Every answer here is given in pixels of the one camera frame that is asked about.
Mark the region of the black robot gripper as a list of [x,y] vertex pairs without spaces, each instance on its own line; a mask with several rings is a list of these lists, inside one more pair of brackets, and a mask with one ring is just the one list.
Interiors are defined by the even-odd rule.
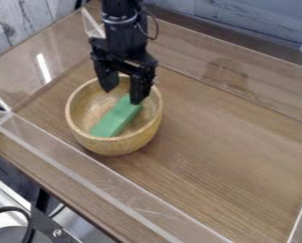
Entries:
[[100,86],[110,92],[118,84],[117,73],[129,75],[130,104],[148,97],[154,78],[156,59],[146,52],[146,18],[125,21],[104,19],[105,38],[89,37],[93,69]]

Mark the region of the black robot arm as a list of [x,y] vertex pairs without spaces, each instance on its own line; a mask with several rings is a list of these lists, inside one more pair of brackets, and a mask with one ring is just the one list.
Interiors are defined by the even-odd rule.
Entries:
[[118,85],[118,74],[128,75],[130,104],[148,97],[158,64],[146,51],[146,15],[142,0],[101,0],[105,37],[88,38],[100,86],[110,92]]

